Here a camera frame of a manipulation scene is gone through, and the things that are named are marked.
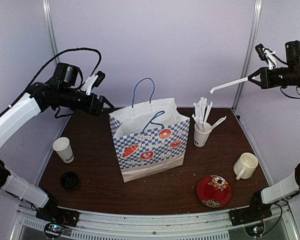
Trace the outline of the single white straw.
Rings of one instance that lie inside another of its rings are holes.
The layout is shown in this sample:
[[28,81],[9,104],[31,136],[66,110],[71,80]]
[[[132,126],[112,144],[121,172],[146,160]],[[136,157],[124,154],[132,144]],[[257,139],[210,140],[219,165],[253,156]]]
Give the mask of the single white straw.
[[244,77],[244,78],[240,78],[240,79],[237,79],[237,80],[233,80],[233,81],[230,81],[230,82],[227,82],[227,83],[215,86],[209,92],[210,92],[210,94],[213,94],[217,90],[224,89],[224,88],[227,88],[227,87],[230,87],[230,86],[233,86],[233,85],[241,84],[241,83],[244,83],[246,81],[248,81],[248,77]]

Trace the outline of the blue checkered paper bag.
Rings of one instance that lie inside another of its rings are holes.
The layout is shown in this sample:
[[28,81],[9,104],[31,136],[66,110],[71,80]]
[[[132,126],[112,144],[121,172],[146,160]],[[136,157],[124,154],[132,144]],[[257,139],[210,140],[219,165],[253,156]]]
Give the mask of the blue checkered paper bag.
[[174,98],[132,102],[110,113],[109,123],[125,183],[183,165],[190,118]]

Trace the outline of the white paper cup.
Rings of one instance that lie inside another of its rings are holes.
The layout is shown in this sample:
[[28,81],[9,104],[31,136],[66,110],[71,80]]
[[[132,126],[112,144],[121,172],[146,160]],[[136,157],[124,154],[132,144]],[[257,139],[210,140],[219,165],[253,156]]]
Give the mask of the white paper cup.
[[53,150],[58,154],[64,163],[71,163],[74,160],[74,153],[67,137],[56,139],[52,145]]

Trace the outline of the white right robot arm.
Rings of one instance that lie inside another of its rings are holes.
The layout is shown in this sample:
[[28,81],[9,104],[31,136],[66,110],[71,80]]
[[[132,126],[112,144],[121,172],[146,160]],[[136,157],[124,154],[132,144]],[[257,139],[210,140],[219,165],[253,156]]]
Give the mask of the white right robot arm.
[[[296,91],[300,91],[300,41],[289,41],[284,46],[285,61],[261,43],[256,45],[255,50],[260,60],[267,62],[268,66],[261,67],[250,74],[248,81],[263,90],[279,88],[282,92],[287,87],[295,87]],[[246,216],[249,220],[256,221],[266,212],[265,206],[298,194],[300,194],[300,163],[288,177],[255,192],[246,210]]]

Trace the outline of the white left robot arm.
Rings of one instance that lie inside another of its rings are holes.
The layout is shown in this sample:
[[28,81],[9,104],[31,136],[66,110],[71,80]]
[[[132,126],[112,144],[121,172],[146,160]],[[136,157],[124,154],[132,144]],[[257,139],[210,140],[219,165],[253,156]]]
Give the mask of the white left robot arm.
[[[48,108],[59,111],[60,107],[81,110],[93,116],[105,112],[104,105],[114,106],[102,95],[92,93],[105,79],[102,71],[93,72],[79,87],[74,87],[82,72],[79,67],[58,63],[52,77],[46,82],[35,82],[26,88],[21,98],[0,116],[0,149],[29,120]],[[37,208],[51,222],[62,218],[62,211],[51,203],[51,198],[41,188],[14,174],[0,160],[0,190]]]

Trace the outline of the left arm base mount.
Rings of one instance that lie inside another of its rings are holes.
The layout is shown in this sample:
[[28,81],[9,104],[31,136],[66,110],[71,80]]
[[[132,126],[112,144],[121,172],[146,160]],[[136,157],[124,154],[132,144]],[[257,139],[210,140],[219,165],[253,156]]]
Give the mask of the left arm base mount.
[[46,220],[66,227],[76,227],[80,213],[76,210],[70,210],[59,207],[59,203],[55,198],[49,198],[43,207],[32,205],[36,211],[38,219]]

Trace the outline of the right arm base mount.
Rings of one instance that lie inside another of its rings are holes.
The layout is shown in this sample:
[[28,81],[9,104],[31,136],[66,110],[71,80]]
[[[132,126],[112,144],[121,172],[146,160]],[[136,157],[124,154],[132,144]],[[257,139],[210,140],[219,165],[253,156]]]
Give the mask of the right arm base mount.
[[233,226],[244,225],[272,216],[271,204],[263,203],[261,191],[252,195],[248,207],[233,209],[229,211],[229,218]]

